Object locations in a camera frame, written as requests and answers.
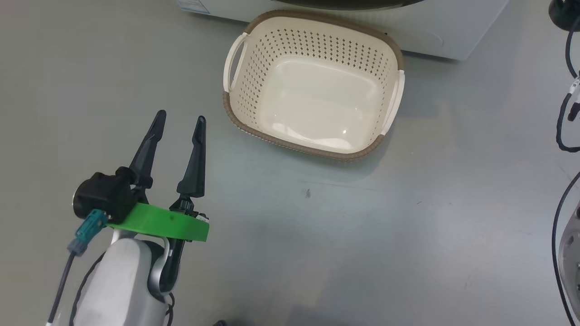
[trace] basket bottom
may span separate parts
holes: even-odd
[[[273,63],[265,80],[258,123],[282,140],[355,153],[380,134],[382,97],[379,82],[359,69],[286,55]]]

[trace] teal connector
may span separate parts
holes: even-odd
[[[76,239],[68,245],[68,251],[75,253],[78,257],[82,256],[89,242],[107,226],[107,222],[108,216],[105,212],[93,209],[75,232]]]

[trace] robotic arm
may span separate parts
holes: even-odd
[[[69,245],[71,257],[61,287],[74,256],[81,256],[86,245],[100,229],[114,229],[113,239],[78,307],[82,286],[72,308],[70,325],[79,326],[160,326],[172,309],[165,298],[173,290],[185,242],[206,241],[209,219],[194,211],[191,198],[205,194],[206,120],[200,116],[193,134],[193,151],[177,186],[179,198],[169,210],[149,204],[146,189],[153,185],[151,168],[157,143],[164,131],[166,112],[157,112],[151,127],[128,168],[115,175],[97,172],[84,181],[73,197],[75,214],[85,219],[77,239]],[[153,241],[134,239],[137,234],[159,238]],[[59,288],[55,306],[58,307]],[[52,324],[55,307],[47,325]]]

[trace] cable tag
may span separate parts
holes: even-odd
[[[576,77],[576,79],[574,79],[574,82],[572,83],[572,86],[570,86],[570,90],[568,91],[569,94],[572,94],[576,91],[576,89],[578,89],[578,85],[580,85],[580,77]]]

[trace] brown basket rim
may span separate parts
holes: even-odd
[[[323,15],[316,14],[316,13],[300,12],[300,11],[294,11],[294,10],[273,10],[273,11],[266,12],[266,13],[258,16],[255,20],[253,20],[247,26],[245,32],[247,34],[250,34],[254,30],[254,28],[256,28],[256,26],[258,26],[260,23],[262,23],[263,21],[265,21],[267,19],[274,18],[274,17],[290,17],[290,18],[297,18],[297,19],[314,20],[314,21],[319,21],[321,23],[333,24],[336,26],[349,28],[351,30],[370,35],[372,37],[375,37],[375,38],[387,43],[387,45],[389,45],[391,47],[391,49],[393,50],[393,52],[395,54],[395,57],[397,58],[398,69],[403,70],[403,68],[404,68],[403,53],[401,52],[401,49],[398,47],[398,45],[395,43],[395,41],[393,39],[391,39],[389,36],[387,36],[386,34],[383,34],[379,31],[373,30],[372,28],[361,26],[361,25],[356,24],[356,23],[336,19],[333,17],[323,16]],[[380,143],[383,141],[383,139],[385,138],[384,135],[380,135],[380,134],[377,135],[374,142],[372,142],[365,149],[360,150],[356,153],[344,154],[344,153],[335,153],[332,151],[319,150],[316,148],[298,145],[298,144],[289,142],[287,140],[282,140],[282,139],[276,138],[274,136],[270,136],[266,133],[263,133],[263,132],[258,131],[256,129],[253,129],[252,127],[250,127],[248,125],[243,124],[235,116],[235,113],[231,108],[230,94],[226,91],[223,92],[223,105],[224,105],[224,108],[226,109],[226,113],[227,113],[228,117],[230,117],[231,121],[238,128],[240,128],[241,130],[243,130],[251,135],[262,138],[263,140],[266,140],[268,142],[274,143],[274,144],[279,145],[279,146],[283,146],[286,148],[290,148],[290,149],[301,151],[301,152],[308,153],[308,154],[313,154],[313,155],[318,155],[318,156],[323,156],[323,157],[328,157],[328,158],[334,158],[337,160],[354,160],[357,158],[361,158],[361,157],[369,154],[370,152],[372,152],[375,148],[377,148],[380,145]]]

